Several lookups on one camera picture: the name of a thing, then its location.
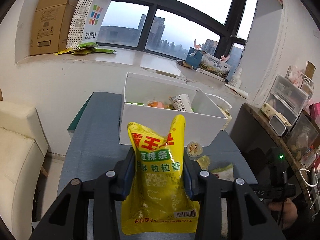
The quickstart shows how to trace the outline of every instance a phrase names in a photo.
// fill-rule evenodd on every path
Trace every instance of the windowsill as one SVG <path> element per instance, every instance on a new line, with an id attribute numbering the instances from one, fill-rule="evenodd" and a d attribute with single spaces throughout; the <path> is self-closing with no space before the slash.
<path id="1" fill-rule="evenodd" d="M 39 61 L 91 61 L 92 63 L 96 64 L 101 64 L 104 62 L 108 63 L 107 65 L 112 66 L 129 65 L 133 67 L 141 67 L 142 69 L 151 71 L 153 73 L 167 74 L 168 76 L 179 79 L 179 82 L 185 82 L 199 87 L 205 93 L 215 93 L 219 96 L 228 94 L 236 100 L 246 102 L 246 100 L 240 95 L 224 86 L 224 82 L 195 70 L 183 67 L 177 64 L 173 59 L 131 49 L 104 46 L 100 47 L 114 49 L 116 52 L 114 54 L 91 53 L 81 56 L 70 54 L 43 54 L 26 57 L 16 64 L 21 66 L 26 63 Z"/>

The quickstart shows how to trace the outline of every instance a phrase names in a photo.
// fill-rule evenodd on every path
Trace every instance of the transparent storage box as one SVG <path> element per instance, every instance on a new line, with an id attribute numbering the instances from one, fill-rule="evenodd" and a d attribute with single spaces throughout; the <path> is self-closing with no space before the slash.
<path id="1" fill-rule="evenodd" d="M 287 136 L 287 147 L 294 158 L 299 161 L 310 149 L 319 133 L 308 118 L 301 114 L 296 125 Z"/>
<path id="2" fill-rule="evenodd" d="M 269 93 L 266 103 L 273 107 L 278 113 L 281 113 L 291 125 L 294 125 L 298 119 L 298 115 L 293 112 L 291 107 L 287 105 L 277 95 Z"/>
<path id="3" fill-rule="evenodd" d="M 271 93 L 281 98 L 293 112 L 299 115 L 308 100 L 308 94 L 293 85 L 288 79 L 278 75 Z"/>

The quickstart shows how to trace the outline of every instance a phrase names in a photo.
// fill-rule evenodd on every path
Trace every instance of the white sofa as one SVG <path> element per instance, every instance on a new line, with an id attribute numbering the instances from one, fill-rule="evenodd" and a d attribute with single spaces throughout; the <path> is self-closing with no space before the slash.
<path id="1" fill-rule="evenodd" d="M 47 149 L 36 109 L 0 101 L 0 216 L 17 240 L 31 235 L 33 198 Z"/>

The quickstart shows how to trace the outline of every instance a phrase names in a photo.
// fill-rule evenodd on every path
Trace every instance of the floor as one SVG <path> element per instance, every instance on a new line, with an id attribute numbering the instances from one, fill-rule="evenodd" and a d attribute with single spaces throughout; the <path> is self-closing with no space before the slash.
<path id="1" fill-rule="evenodd" d="M 46 178 L 42 174 L 38 180 L 38 204 L 36 210 L 36 221 L 39 221 L 47 212 L 53 201 L 57 197 L 58 184 L 60 180 L 63 161 L 45 157 L 43 167 L 48 173 Z"/>

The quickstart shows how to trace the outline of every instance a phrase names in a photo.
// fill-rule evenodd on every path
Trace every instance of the screw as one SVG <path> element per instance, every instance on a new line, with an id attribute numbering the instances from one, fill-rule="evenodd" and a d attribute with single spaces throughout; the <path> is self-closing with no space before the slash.
<path id="1" fill-rule="evenodd" d="M 238 178 L 238 179 L 236 179 L 236 183 L 238 185 L 243 185 L 245 183 L 245 181 L 244 181 L 244 179 Z"/>
<path id="2" fill-rule="evenodd" d="M 200 171 L 200 176 L 201 177 L 208 177 L 210 173 L 208 171 Z"/>
<path id="3" fill-rule="evenodd" d="M 115 175 L 116 175 L 116 173 L 114 171 L 107 171 L 107 173 L 106 173 L 107 177 L 113 177 Z"/>
<path id="4" fill-rule="evenodd" d="M 80 180 L 79 179 L 73 179 L 71 181 L 71 185 L 75 186 L 75 185 L 78 185 L 80 183 Z"/>

